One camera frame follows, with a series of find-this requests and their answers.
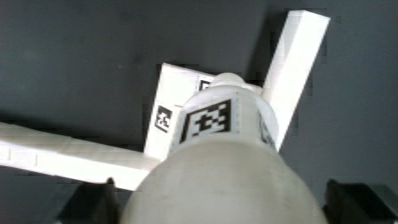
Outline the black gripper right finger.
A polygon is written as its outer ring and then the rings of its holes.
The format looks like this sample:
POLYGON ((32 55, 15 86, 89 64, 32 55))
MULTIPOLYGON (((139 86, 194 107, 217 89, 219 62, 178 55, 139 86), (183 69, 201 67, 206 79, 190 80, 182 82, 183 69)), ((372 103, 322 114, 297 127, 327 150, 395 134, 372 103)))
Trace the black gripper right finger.
POLYGON ((327 182, 329 224, 398 224, 398 194, 384 184, 327 182))

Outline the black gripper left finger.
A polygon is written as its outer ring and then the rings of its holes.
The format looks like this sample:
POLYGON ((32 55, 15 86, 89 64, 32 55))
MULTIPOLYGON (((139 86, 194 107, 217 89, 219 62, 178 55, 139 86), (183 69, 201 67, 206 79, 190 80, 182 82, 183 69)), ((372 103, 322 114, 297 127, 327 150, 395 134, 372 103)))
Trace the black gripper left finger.
POLYGON ((84 183, 55 218, 57 224, 118 224, 119 199, 114 179, 102 184, 84 183))

